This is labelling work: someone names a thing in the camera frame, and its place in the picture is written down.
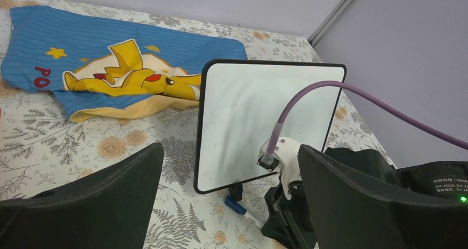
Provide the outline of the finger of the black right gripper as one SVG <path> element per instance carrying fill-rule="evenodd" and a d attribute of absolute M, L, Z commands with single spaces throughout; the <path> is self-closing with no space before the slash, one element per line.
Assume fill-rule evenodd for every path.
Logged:
<path fill-rule="evenodd" d="M 235 183 L 228 186 L 228 195 L 236 202 L 243 199 L 243 184 Z"/>

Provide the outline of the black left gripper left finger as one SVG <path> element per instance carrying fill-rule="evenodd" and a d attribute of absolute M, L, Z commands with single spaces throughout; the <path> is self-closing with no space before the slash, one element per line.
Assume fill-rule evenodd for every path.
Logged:
<path fill-rule="evenodd" d="M 89 176 L 1 202 L 2 248 L 143 248 L 164 149 L 153 143 Z"/>

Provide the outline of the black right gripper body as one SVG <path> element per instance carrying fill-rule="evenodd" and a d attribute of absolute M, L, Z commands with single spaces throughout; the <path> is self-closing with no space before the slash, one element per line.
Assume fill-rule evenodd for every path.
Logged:
<path fill-rule="evenodd" d="M 294 182 L 290 194 L 291 199 L 286 199 L 282 184 L 267 191 L 269 216 L 261 233 L 286 248 L 315 248 L 317 239 L 302 183 Z"/>

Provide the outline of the white marker pen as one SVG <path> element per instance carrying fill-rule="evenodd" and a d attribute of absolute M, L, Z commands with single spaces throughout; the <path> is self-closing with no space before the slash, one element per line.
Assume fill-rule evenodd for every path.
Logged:
<path fill-rule="evenodd" d="M 224 204 L 238 215 L 248 219 L 251 223 L 255 224 L 255 226 L 259 227 L 260 229 L 263 227 L 263 223 L 260 220 L 255 218 L 246 208 L 232 199 L 229 195 L 226 196 Z"/>

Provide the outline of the black framed whiteboard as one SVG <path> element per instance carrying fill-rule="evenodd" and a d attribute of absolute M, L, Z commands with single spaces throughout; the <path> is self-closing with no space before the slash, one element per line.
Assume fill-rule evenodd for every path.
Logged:
<path fill-rule="evenodd" d="M 344 82 L 343 64 L 215 59 L 203 68 L 194 190 L 207 194 L 269 176 L 257 161 L 291 98 L 321 81 Z"/>

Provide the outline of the blue marker cap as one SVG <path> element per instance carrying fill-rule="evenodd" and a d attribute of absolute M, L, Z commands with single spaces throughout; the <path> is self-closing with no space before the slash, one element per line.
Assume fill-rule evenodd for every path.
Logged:
<path fill-rule="evenodd" d="M 247 210 L 229 195 L 225 197 L 224 204 L 239 215 L 245 215 Z"/>

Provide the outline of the blue pikachu cloth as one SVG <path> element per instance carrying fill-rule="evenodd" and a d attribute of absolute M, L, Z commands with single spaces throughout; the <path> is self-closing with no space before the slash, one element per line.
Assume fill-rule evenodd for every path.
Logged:
<path fill-rule="evenodd" d="M 15 7 L 3 79 L 50 92 L 70 121 L 136 119 L 199 104 L 201 73 L 213 59 L 245 60 L 234 39 L 186 33 L 48 6 Z"/>

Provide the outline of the right aluminium frame post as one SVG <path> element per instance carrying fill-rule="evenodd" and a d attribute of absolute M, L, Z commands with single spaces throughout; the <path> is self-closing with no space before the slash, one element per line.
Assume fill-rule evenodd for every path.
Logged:
<path fill-rule="evenodd" d="M 333 27 L 338 19 L 346 12 L 346 10 L 353 4 L 355 0 L 340 0 L 339 3 L 333 8 L 327 18 L 321 23 L 316 31 L 309 37 L 308 41 L 312 47 L 315 47 L 320 40 L 327 34 Z"/>

